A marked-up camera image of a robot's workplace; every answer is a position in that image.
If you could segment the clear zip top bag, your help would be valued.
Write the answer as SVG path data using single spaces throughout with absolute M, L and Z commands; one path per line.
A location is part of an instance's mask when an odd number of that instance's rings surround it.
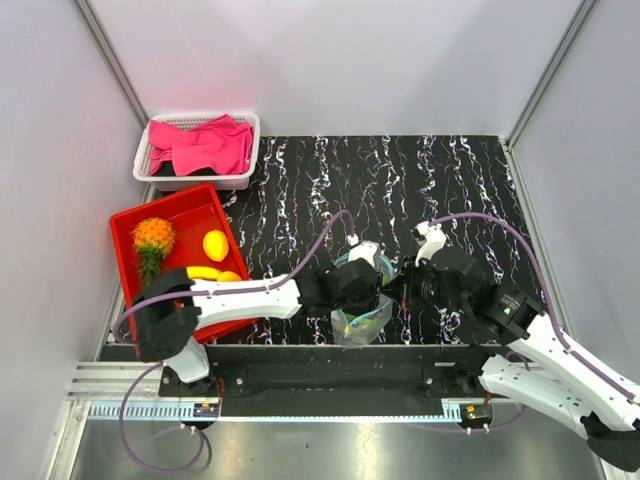
M 342 267 L 351 260 L 362 258 L 372 263 L 374 269 L 382 276 L 381 285 L 385 286 L 396 276 L 390 260 L 381 253 L 375 242 L 363 241 L 334 261 L 335 267 Z M 393 301 L 380 293 L 377 304 L 370 311 L 351 314 L 344 310 L 331 312 L 331 325 L 334 342 L 345 348 L 355 348 L 371 344 L 383 331 L 391 319 Z

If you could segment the yellow orange fake mango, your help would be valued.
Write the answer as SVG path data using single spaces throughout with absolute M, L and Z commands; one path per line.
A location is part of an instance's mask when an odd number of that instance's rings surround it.
M 222 271 L 217 276 L 218 282 L 240 282 L 242 277 L 233 271 Z

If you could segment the yellow fake lemon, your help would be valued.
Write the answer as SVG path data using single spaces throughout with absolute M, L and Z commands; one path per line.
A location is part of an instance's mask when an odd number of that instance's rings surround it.
M 202 241 L 203 251 L 214 262 L 222 262 L 229 254 L 230 246 L 225 233 L 215 229 L 207 232 Z

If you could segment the yellow fake banana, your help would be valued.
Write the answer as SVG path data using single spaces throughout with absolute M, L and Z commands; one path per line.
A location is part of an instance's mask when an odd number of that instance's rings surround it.
M 221 274 L 216 268 L 207 266 L 189 266 L 185 270 L 189 279 L 216 281 Z

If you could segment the orange fake carrot piece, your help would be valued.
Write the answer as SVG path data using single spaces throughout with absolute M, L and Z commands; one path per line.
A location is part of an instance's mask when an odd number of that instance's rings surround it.
M 147 287 L 162 275 L 164 261 L 175 244 L 176 232 L 168 220 L 151 217 L 140 221 L 132 235 L 140 285 Z

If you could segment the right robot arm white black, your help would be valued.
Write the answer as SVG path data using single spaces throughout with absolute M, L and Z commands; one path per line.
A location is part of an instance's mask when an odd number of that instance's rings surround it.
M 555 331 L 549 313 L 523 291 L 494 282 L 455 247 L 406 259 L 385 291 L 410 310 L 434 306 L 461 314 L 467 348 L 446 369 L 444 387 L 516 400 L 573 430 L 608 464 L 638 471 L 638 400 L 614 388 L 616 373 Z

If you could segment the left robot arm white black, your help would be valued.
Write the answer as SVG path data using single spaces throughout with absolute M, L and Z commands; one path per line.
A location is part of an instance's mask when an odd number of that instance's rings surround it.
M 259 317 L 369 313 L 378 305 L 382 286 L 383 274 L 364 259 L 240 282 L 192 278 L 179 268 L 146 288 L 129 310 L 134 345 L 141 361 L 170 367 L 190 393 L 203 396 L 214 388 L 216 372 L 195 332 Z

